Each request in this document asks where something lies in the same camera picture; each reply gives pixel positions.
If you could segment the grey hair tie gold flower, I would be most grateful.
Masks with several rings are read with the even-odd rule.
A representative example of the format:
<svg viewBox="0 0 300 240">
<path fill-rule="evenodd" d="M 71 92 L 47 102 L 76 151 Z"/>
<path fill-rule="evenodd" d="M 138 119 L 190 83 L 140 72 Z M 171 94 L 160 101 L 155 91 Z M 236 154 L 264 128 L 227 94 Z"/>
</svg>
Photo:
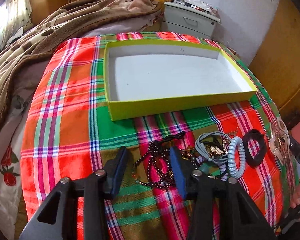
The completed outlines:
<svg viewBox="0 0 300 240">
<path fill-rule="evenodd" d="M 212 162 L 223 165 L 228 160 L 227 146 L 231 138 L 223 132 L 201 134 L 194 143 L 194 149 L 202 158 L 202 162 Z"/>
</svg>

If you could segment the black wristband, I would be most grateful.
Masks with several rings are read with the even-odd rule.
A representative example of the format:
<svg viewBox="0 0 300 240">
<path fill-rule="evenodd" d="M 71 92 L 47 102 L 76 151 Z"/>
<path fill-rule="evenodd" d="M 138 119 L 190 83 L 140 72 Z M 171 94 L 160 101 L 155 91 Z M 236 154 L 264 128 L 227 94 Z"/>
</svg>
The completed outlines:
<svg viewBox="0 0 300 240">
<path fill-rule="evenodd" d="M 253 168 L 258 167 L 264 160 L 267 152 L 264 134 L 262 134 L 257 129 L 251 129 L 247 133 L 245 133 L 245 135 L 243 135 L 242 141 L 247 164 Z M 255 153 L 251 153 L 251 151 L 249 150 L 248 142 L 250 141 L 257 143 L 258 149 L 255 151 Z"/>
</svg>

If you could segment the wooden wardrobe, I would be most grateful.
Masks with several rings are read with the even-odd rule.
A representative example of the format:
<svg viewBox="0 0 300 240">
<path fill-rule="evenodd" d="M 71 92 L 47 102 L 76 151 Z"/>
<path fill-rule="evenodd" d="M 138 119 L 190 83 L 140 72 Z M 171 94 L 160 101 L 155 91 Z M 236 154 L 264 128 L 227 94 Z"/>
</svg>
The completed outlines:
<svg viewBox="0 0 300 240">
<path fill-rule="evenodd" d="M 250 70 L 262 83 L 282 117 L 300 113 L 300 12 L 280 0 Z"/>
</svg>

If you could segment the yellow-green shallow cardboard box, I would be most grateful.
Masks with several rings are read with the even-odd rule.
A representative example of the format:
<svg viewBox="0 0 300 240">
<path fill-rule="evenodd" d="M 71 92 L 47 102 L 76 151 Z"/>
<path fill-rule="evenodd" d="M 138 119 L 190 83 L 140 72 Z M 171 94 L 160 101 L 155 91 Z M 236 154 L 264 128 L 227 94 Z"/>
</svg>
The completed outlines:
<svg viewBox="0 0 300 240">
<path fill-rule="evenodd" d="M 245 71 L 210 44 L 110 42 L 103 74 L 112 121 L 247 101 L 257 92 Z"/>
</svg>

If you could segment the brown patterned blanket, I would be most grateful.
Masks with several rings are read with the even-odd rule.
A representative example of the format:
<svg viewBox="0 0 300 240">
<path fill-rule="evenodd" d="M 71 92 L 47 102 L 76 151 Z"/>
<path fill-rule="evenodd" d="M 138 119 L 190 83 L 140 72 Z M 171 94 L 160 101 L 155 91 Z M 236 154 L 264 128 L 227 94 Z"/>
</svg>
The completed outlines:
<svg viewBox="0 0 300 240">
<path fill-rule="evenodd" d="M 77 0 L 49 15 L 0 53 L 0 130 L 11 105 L 14 80 L 21 70 L 51 59 L 64 41 L 106 24 L 157 13 L 156 0 Z"/>
</svg>

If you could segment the grey white nightstand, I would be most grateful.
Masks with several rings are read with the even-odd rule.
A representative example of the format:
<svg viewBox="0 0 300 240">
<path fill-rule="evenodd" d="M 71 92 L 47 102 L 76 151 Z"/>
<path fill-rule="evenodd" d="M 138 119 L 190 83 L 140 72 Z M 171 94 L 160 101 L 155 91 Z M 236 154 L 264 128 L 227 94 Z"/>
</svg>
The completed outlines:
<svg viewBox="0 0 300 240">
<path fill-rule="evenodd" d="M 161 31 L 210 39 L 220 22 L 216 16 L 173 2 L 164 3 Z"/>
</svg>

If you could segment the clutter on nightstand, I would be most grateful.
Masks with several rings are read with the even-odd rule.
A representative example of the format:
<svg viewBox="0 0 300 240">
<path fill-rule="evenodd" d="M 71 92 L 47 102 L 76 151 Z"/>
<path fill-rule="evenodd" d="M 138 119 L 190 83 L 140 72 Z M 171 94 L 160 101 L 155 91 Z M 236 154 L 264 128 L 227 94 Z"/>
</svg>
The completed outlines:
<svg viewBox="0 0 300 240">
<path fill-rule="evenodd" d="M 185 5 L 200 11 L 204 11 L 210 15 L 216 16 L 218 14 L 217 8 L 214 8 L 212 5 L 207 4 L 201 0 L 185 0 Z"/>
</svg>

